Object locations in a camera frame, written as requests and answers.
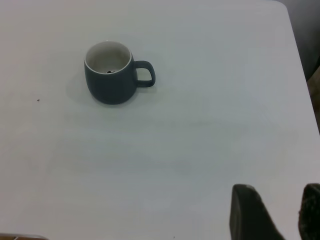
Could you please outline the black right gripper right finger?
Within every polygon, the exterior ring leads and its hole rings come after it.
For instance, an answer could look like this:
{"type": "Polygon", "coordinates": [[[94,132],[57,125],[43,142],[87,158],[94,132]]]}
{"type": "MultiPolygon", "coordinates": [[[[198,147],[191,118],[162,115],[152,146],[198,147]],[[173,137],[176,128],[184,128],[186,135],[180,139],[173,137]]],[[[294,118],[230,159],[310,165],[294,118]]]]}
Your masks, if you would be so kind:
{"type": "Polygon", "coordinates": [[[309,183],[303,190],[298,229],[302,240],[320,239],[320,184],[309,183]]]}

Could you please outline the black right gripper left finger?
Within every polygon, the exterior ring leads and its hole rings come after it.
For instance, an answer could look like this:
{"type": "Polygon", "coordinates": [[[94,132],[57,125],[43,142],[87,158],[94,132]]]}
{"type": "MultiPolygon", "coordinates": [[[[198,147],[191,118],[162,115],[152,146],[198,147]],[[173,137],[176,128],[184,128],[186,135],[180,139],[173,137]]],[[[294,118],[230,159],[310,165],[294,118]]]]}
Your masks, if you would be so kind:
{"type": "Polygon", "coordinates": [[[283,240],[254,187],[232,187],[229,229],[232,240],[283,240]]]}

